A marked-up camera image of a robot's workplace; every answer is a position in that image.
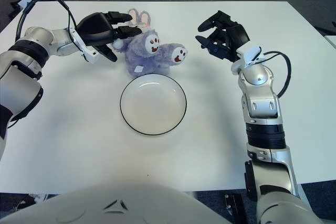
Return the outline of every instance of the white tag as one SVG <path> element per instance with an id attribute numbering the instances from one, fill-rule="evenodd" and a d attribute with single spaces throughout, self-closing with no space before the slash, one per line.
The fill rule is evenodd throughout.
<path id="1" fill-rule="evenodd" d="M 27 4 L 32 1 L 32 0 L 20 0 L 20 2 L 18 3 L 19 6 L 22 7 L 22 9 L 26 8 Z"/>
<path id="2" fill-rule="evenodd" d="M 134 72 L 135 73 L 141 73 L 143 70 L 143 66 L 136 66 Z"/>

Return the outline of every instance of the plush toy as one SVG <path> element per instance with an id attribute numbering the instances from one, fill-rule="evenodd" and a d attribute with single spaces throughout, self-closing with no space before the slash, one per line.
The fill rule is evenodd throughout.
<path id="1" fill-rule="evenodd" d="M 171 43 L 161 45 L 159 52 L 154 56 L 161 68 L 168 68 L 182 63 L 188 51 L 181 44 Z"/>
<path id="2" fill-rule="evenodd" d="M 169 68 L 181 63 L 187 50 L 181 44 L 165 44 L 160 46 L 158 34 L 150 27 L 150 15 L 136 9 L 128 12 L 133 19 L 128 23 L 137 26 L 143 33 L 132 38 L 116 40 L 112 46 L 118 52 L 125 53 L 128 72 L 133 77 L 153 73 L 158 68 Z"/>

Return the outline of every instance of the metal bracket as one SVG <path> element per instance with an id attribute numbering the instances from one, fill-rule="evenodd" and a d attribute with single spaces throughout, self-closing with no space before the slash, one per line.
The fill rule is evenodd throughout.
<path id="1" fill-rule="evenodd" d="M 235 224 L 248 224 L 242 196 L 240 194 L 225 195 L 226 210 L 235 219 Z"/>
<path id="2" fill-rule="evenodd" d="M 70 34 L 73 37 L 74 43 L 81 49 L 81 54 L 86 59 L 86 61 L 88 61 L 90 63 L 95 63 L 98 60 L 99 57 L 103 56 L 102 54 L 100 54 L 94 48 L 92 48 L 92 47 L 88 48 L 85 45 L 84 41 L 79 36 L 79 34 L 77 33 L 77 31 L 72 27 L 70 28 Z"/>

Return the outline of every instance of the black cable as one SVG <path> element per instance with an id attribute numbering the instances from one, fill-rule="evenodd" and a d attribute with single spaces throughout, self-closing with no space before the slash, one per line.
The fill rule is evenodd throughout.
<path id="1" fill-rule="evenodd" d="M 261 47 L 259 47 L 259 49 L 260 49 L 259 53 L 257 53 L 257 55 L 254 56 L 254 58 L 252 59 L 252 61 L 254 61 L 255 59 L 257 59 L 258 56 L 261 54 Z"/>
<path id="2" fill-rule="evenodd" d="M 23 10 L 22 15 L 21 15 L 21 18 L 20 18 L 20 20 L 19 20 L 19 23 L 17 24 L 16 35 L 15 35 L 15 41 L 17 41 L 18 39 L 20 39 L 20 37 L 21 37 L 22 25 L 23 25 L 23 23 L 24 23 L 24 21 L 25 21 L 25 19 L 26 19 L 26 16 L 27 16 L 27 14 L 31 11 L 31 9 L 33 9 L 34 5 L 35 5 L 38 1 L 45 1 L 45 0 L 32 0 L 32 1 L 30 1 L 30 2 L 27 4 L 26 8 Z M 63 6 L 64 9 L 67 10 L 69 17 L 71 17 L 71 19 L 72 19 L 72 22 L 73 22 L 73 24 L 74 24 L 75 29 L 77 29 L 76 21 L 75 21 L 75 19 L 74 19 L 72 13 L 71 13 L 71 11 L 70 11 L 69 6 L 67 6 L 67 4 L 66 4 L 63 0 L 55 0 L 55 1 L 59 2 L 59 3 L 61 4 L 61 6 Z"/>
<path id="3" fill-rule="evenodd" d="M 290 60 L 289 60 L 288 56 L 285 55 L 284 53 L 279 52 L 279 51 L 270 51 L 270 52 L 264 53 L 264 55 L 269 55 L 269 54 L 275 54 L 275 55 L 273 55 L 272 57 L 270 57 L 270 58 L 268 58 L 266 60 L 257 62 L 256 64 L 260 64 L 260 63 L 266 62 L 266 61 L 268 61 L 270 59 L 273 59 L 275 56 L 278 56 L 278 55 L 281 55 L 285 59 L 286 65 L 287 65 L 287 78 L 286 78 L 285 84 L 283 85 L 283 88 L 278 93 L 278 98 L 280 98 L 280 97 L 283 96 L 283 94 L 285 93 L 285 91 L 287 90 L 287 88 L 289 86 L 289 82 L 290 82 L 290 78 L 291 78 L 291 74 L 292 74 L 292 66 L 291 66 L 291 63 L 290 63 Z"/>
<path id="4" fill-rule="evenodd" d="M 72 35 L 71 35 L 71 33 L 70 33 L 70 14 L 69 14 L 69 18 L 68 18 L 68 34 L 69 34 L 69 37 L 70 37 L 72 43 L 78 48 L 78 50 L 79 50 L 80 52 L 82 52 L 82 50 L 81 50 L 81 49 L 77 46 L 77 44 L 74 42 L 74 39 L 73 39 L 73 37 L 72 37 Z"/>
<path id="5" fill-rule="evenodd" d="M 19 119 L 16 120 L 14 123 L 12 123 L 10 126 L 8 126 L 7 129 L 9 129 L 10 127 L 13 127 L 18 121 L 19 121 Z"/>

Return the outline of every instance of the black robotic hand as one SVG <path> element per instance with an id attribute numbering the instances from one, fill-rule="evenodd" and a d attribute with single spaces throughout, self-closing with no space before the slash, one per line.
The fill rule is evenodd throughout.
<path id="1" fill-rule="evenodd" d="M 237 48 L 250 40 L 244 27 L 231 21 L 230 16 L 220 10 L 204 21 L 198 27 L 198 31 L 206 31 L 213 27 L 216 27 L 216 30 L 209 37 L 196 36 L 202 48 L 207 48 L 211 55 L 219 59 L 225 58 L 231 62 L 238 60 Z"/>
<path id="2" fill-rule="evenodd" d="M 85 45 L 93 46 L 106 58 L 115 62 L 117 57 L 106 44 L 116 39 L 126 39 L 138 35 L 141 33 L 141 29 L 129 26 L 113 28 L 112 25 L 131 19 L 131 15 L 119 12 L 93 13 L 77 25 L 76 31 Z"/>

